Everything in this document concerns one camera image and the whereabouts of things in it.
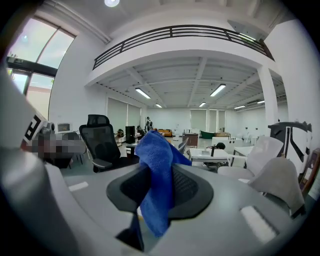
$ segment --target white ceiling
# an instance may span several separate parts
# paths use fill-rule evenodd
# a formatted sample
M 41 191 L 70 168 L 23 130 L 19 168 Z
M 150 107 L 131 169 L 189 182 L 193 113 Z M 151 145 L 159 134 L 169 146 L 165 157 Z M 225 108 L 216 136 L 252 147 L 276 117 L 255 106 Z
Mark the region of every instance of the white ceiling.
M 264 99 L 258 78 L 249 82 L 242 90 L 233 91 L 243 82 L 257 76 L 257 70 L 231 61 L 209 58 L 199 77 L 198 86 L 195 86 L 202 60 L 201 57 L 156 60 L 113 74 L 98 84 L 151 108 L 156 103 L 167 108 L 197 108 L 202 102 L 206 102 L 204 108 L 226 109 Z M 276 96 L 281 101 L 286 100 L 281 79 L 273 77 L 273 83 Z M 210 97 L 220 84 L 225 84 L 226 87 L 215 97 Z M 141 88 L 151 99 L 140 95 L 135 88 Z
M 120 0 L 116 7 L 107 7 L 104 0 L 46 0 L 45 2 L 58 2 L 68 10 L 89 21 L 96 28 L 110 35 L 115 29 L 124 25 L 150 10 L 169 4 L 195 4 L 211 8 L 225 7 L 236 13 L 251 17 L 269 28 L 276 24 L 292 19 L 290 12 L 278 0 Z M 244 26 L 232 23 L 237 32 L 246 33 L 252 37 L 260 37 L 253 26 Z

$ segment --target window blind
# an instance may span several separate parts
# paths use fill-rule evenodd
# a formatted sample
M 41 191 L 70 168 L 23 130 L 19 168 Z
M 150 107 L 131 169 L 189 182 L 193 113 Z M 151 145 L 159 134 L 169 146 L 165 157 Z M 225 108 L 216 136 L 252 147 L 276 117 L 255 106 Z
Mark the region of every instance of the window blind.
M 140 125 L 140 108 L 128 104 L 128 126 L 136 129 Z
M 122 129 L 123 132 L 126 133 L 127 108 L 128 104 L 113 98 L 108 98 L 107 117 L 113 126 L 114 133 L 117 133 L 119 129 Z
M 226 127 L 226 111 L 219 110 L 219 128 L 221 131 L 223 127 Z
M 209 132 L 215 133 L 216 131 L 217 131 L 217 111 L 210 110 Z
M 191 109 L 191 129 L 206 131 L 207 111 L 204 109 Z

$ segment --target chair armrest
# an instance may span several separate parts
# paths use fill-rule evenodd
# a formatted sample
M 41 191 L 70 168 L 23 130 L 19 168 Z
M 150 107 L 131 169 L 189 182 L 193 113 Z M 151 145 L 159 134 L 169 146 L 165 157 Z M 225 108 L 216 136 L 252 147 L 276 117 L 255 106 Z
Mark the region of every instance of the chair armrest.
M 106 170 L 112 167 L 112 163 L 101 160 L 99 158 L 94 159 L 92 163 L 95 167 L 98 167 L 99 169 L 103 169 L 103 170 Z

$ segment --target white desk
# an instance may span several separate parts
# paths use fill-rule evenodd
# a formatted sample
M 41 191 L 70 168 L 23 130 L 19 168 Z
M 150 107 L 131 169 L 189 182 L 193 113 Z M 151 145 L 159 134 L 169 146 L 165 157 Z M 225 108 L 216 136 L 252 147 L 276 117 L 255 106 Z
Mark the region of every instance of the white desk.
M 211 149 L 190 148 L 189 151 L 191 162 L 225 163 L 229 161 L 229 155 L 223 149 L 215 149 L 213 156 L 211 156 Z

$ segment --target black office chair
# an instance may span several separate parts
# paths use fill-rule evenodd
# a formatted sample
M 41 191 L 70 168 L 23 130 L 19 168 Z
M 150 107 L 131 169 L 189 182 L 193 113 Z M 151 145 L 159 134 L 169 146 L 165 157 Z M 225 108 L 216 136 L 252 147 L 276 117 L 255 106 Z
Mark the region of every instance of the black office chair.
M 105 115 L 89 114 L 87 124 L 79 132 L 93 158 L 93 171 L 110 171 L 139 162 L 138 157 L 120 157 L 114 129 Z
M 185 141 L 181 142 L 178 146 L 179 152 L 183 155 L 188 144 L 189 138 L 186 138 Z

